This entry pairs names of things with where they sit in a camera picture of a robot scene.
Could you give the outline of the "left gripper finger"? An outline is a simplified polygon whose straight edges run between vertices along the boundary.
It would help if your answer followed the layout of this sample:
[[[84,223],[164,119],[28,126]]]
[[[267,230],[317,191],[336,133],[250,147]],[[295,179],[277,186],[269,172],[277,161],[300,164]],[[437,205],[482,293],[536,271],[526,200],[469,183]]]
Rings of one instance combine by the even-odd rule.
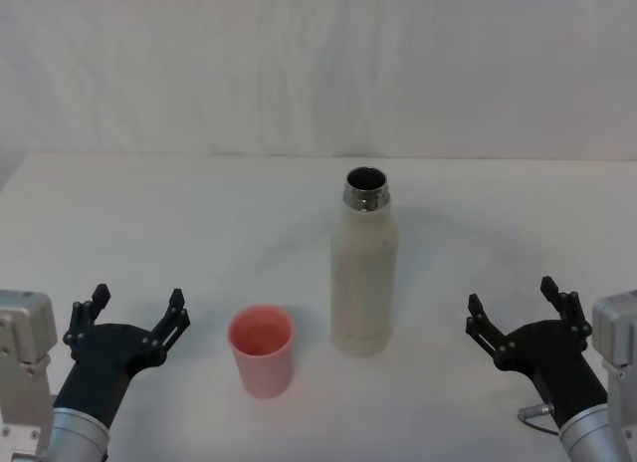
[[[167,359],[168,352],[190,326],[181,289],[175,288],[168,307],[161,320],[142,338],[141,353],[143,366],[160,366]]]
[[[107,284],[100,283],[96,286],[89,300],[74,302],[69,327],[64,334],[63,342],[67,346],[74,346],[86,337],[109,300],[110,291]]]

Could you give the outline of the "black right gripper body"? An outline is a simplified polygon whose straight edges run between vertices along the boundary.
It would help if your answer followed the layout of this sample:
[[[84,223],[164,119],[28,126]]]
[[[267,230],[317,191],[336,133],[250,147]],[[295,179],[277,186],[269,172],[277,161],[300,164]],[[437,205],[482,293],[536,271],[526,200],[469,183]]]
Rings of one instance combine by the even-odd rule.
[[[582,353],[589,324],[545,320],[524,325],[496,343],[496,367],[525,375],[562,427],[573,416],[607,402],[607,392]]]

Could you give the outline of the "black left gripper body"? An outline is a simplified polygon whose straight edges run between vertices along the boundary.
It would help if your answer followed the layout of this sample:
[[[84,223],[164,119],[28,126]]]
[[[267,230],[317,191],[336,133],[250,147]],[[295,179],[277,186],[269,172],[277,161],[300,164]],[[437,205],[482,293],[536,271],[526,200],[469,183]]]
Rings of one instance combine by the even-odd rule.
[[[112,425],[132,379],[163,364],[163,345],[132,325],[72,325],[64,336],[74,365],[54,401]]]

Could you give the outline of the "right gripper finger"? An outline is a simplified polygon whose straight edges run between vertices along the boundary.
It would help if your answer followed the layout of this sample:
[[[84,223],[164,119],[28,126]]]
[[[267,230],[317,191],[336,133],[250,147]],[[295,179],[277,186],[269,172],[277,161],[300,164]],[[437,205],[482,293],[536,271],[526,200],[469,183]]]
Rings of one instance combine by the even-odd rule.
[[[544,276],[540,282],[540,291],[558,312],[560,319],[572,331],[587,339],[592,328],[585,319],[579,294],[576,291],[562,292],[551,276]]]
[[[497,369],[513,370],[514,340],[490,321],[477,294],[469,296],[468,310],[465,332],[492,358]]]

